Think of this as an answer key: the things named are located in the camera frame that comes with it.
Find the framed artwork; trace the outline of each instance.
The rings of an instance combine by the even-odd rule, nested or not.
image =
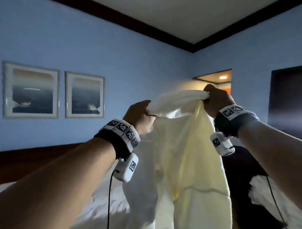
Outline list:
[[[104,116],[104,77],[65,72],[66,118]]]
[[[3,62],[5,118],[58,118],[59,70]]]

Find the hand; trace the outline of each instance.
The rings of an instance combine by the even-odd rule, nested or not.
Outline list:
[[[224,90],[215,88],[213,85],[208,84],[204,91],[208,92],[210,97],[204,100],[204,109],[209,116],[216,118],[220,109],[236,104],[233,98]]]
[[[156,117],[147,115],[147,106],[150,100],[138,102],[129,107],[123,120],[133,125],[139,135],[146,133],[153,125]]]

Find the white tracking module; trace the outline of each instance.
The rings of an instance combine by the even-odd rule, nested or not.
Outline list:
[[[220,156],[228,156],[235,152],[230,141],[231,138],[232,136],[225,137],[222,132],[215,132],[210,136],[211,142]]]
[[[138,157],[135,153],[131,153],[128,158],[118,160],[118,163],[114,170],[117,170],[113,173],[113,176],[122,182],[129,182],[133,175],[133,172],[137,166]]]

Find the light blue wall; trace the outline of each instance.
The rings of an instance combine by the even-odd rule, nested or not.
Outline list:
[[[232,96],[267,122],[271,71],[302,65],[302,5],[194,56],[194,76],[233,70]]]
[[[192,54],[48,0],[0,1],[0,61],[60,73],[59,120],[0,118],[0,151],[90,139],[132,103],[191,77]],[[105,77],[105,117],[65,119],[64,71]]]

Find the wristband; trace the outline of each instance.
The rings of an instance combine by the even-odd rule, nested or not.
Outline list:
[[[94,137],[109,141],[115,149],[116,159],[127,158],[140,142],[140,137],[134,126],[118,119],[110,121]]]
[[[237,105],[230,105],[218,112],[214,125],[224,136],[238,137],[239,128],[254,121],[259,121],[255,113]]]

